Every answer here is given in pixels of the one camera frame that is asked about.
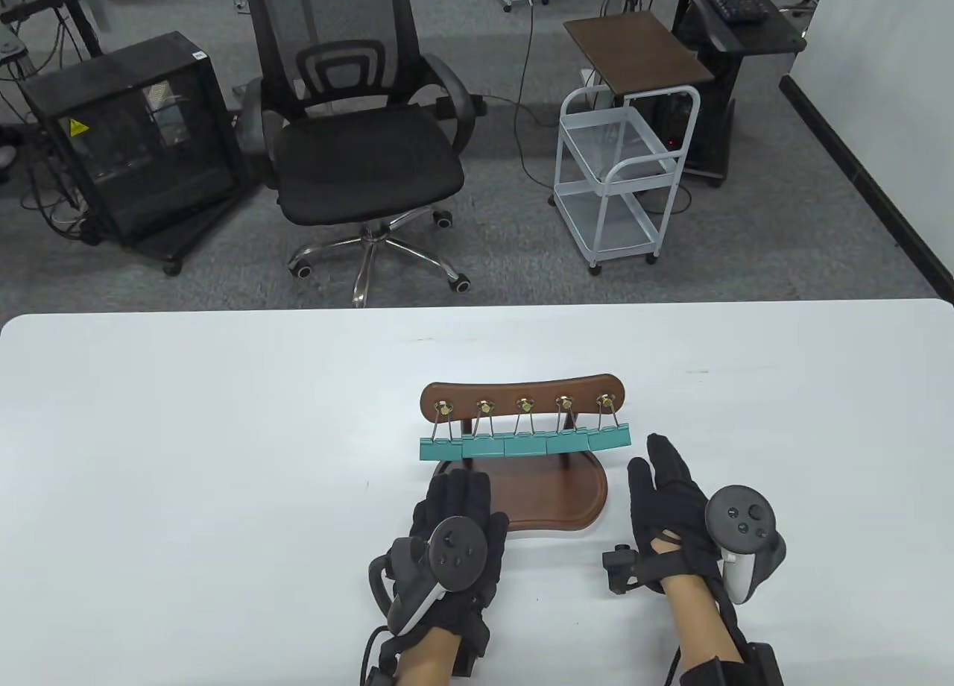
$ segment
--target computer tower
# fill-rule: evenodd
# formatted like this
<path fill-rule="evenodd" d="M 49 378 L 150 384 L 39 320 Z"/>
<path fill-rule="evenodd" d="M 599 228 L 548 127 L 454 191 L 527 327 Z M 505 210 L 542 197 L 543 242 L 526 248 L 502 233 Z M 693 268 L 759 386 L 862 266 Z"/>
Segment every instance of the computer tower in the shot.
<path fill-rule="evenodd" d="M 89 220 L 123 246 L 195 225 L 248 185 L 212 63 L 178 32 L 38 75 L 23 92 Z"/>

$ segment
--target wooden base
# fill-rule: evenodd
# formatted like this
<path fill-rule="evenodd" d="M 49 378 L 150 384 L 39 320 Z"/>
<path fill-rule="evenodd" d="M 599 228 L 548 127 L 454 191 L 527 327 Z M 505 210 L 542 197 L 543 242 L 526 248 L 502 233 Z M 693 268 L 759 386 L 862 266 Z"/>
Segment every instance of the wooden base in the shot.
<path fill-rule="evenodd" d="M 511 532 L 583 529 L 606 505 L 606 472 L 592 452 L 440 462 L 434 474 L 454 468 L 490 475 L 491 509 L 507 512 Z"/>

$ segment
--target warning sticker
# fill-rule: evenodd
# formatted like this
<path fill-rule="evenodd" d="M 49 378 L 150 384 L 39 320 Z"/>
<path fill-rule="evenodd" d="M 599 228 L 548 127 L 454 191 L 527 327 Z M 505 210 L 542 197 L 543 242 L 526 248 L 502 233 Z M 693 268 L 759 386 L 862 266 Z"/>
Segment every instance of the warning sticker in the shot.
<path fill-rule="evenodd" d="M 75 119 L 69 120 L 69 136 L 70 137 L 79 136 L 82 133 L 84 133 L 84 131 L 89 131 L 89 127 L 87 127 L 82 122 L 76 121 Z"/>

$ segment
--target wooden stand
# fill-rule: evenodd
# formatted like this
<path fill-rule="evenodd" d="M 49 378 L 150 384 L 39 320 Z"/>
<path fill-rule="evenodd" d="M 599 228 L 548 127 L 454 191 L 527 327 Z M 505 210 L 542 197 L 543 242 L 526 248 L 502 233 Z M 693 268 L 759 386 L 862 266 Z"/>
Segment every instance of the wooden stand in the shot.
<path fill-rule="evenodd" d="M 609 415 L 597 397 L 613 396 L 613 410 L 625 399 L 623 383 L 613 375 L 596 375 L 548 383 L 511 383 L 497 386 L 463 386 L 432 383 L 420 395 L 420 413 L 436 423 L 460 421 L 463 434 L 473 432 L 478 404 L 494 402 L 495 415 L 518 413 L 524 397 L 536 406 L 556 412 L 559 397 L 573 396 L 572 412 Z M 439 400 L 453 403 L 446 416 L 436 414 Z M 564 430 L 572 430 L 575 418 L 566 415 Z M 592 525 L 606 505 L 607 480 L 603 465 L 592 452 L 570 452 L 538 457 L 473 458 L 459 462 L 439 462 L 434 474 L 463 468 L 490 475 L 491 508 L 507 512 L 511 532 L 523 529 L 558 529 L 564 532 Z"/>

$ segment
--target white cart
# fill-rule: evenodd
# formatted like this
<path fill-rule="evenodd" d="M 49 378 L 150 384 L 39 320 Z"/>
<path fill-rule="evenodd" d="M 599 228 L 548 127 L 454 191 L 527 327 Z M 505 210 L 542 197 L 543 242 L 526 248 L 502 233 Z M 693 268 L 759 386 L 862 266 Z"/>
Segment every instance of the white cart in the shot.
<path fill-rule="evenodd" d="M 627 94 L 622 107 L 566 111 L 577 97 L 600 92 L 611 90 L 607 85 L 586 86 L 573 90 L 563 100 L 553 174 L 553 201 L 589 261 L 593 276 L 600 272 L 600 261 L 607 259 L 646 254 L 647 262 L 655 263 L 699 114 L 699 93 L 692 86 Z M 680 148 L 669 151 L 633 106 L 633 100 L 678 93 L 688 94 L 692 109 Z M 569 149 L 583 179 L 560 180 L 563 147 Z M 635 196 L 649 189 L 669 189 L 658 229 Z"/>

